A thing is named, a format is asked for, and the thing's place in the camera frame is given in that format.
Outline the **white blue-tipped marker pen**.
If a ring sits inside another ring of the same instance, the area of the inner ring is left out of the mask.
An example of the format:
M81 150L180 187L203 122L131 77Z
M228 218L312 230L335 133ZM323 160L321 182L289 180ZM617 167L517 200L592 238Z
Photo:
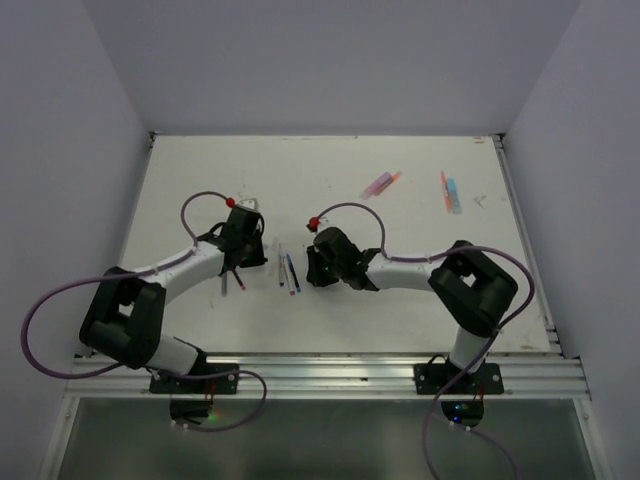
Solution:
M284 287L286 282L285 268L283 262L282 246L278 243L277 247L277 260L278 260L278 281L279 286Z

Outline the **blue pen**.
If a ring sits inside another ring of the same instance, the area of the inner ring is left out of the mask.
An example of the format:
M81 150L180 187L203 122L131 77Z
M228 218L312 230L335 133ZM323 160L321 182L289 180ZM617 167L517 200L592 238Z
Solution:
M288 263L288 266L289 266L291 277L292 277L292 280L293 280L293 283L294 283L295 291L296 291L296 293L301 293L301 285L300 285L300 282L298 280L297 272L295 270L295 266L294 266L292 257L288 252L286 253L286 259L287 259L287 263Z

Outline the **red pen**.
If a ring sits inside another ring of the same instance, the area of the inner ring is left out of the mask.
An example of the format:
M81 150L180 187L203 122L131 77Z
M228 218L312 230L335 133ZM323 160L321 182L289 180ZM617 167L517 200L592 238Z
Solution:
M237 273L237 271L235 269L231 270L231 273L233 275L233 277L235 278L237 284L239 285L239 287L241 288L241 290L246 291L246 285L245 283L242 281L242 279L240 278L239 274Z

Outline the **pink capped marker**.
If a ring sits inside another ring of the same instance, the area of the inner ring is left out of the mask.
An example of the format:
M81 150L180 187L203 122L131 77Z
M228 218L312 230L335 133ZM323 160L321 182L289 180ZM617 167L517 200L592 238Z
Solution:
M294 285L294 282L293 282L293 279L292 279L292 276L291 276L291 272L290 272L290 269L289 269L288 261L286 259L283 259L282 263L283 263L283 271L284 271L286 287L287 287L287 289L289 291L289 294L290 295L294 295L296 293L296 288L295 288L295 285Z

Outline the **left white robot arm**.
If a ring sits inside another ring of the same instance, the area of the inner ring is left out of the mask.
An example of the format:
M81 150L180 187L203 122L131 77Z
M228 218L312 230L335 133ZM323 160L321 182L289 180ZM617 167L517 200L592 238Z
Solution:
M165 307L205 281L264 265L263 230L257 203L242 202L219 230L198 236L194 246L148 274L108 270L81 325L81 343L131 369L172 372L185 392L201 390L208 379L204 352L162 333Z

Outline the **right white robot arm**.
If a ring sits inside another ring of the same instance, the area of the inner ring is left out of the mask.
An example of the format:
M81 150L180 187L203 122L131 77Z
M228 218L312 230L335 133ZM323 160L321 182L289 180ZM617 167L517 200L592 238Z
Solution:
M516 296L516 281L468 242L430 262L391 260L379 248L359 249L337 227L317 233L306 248L306 280L324 288L338 282L356 291L403 289L434 293L458 324L445 369L451 389L468 392L481 380L485 348Z

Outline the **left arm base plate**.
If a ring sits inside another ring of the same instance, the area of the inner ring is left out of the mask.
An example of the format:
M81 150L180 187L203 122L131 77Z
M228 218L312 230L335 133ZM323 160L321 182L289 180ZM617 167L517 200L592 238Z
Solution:
M186 378L159 373L151 379L149 392L164 395L234 395L239 382L239 365L206 363Z

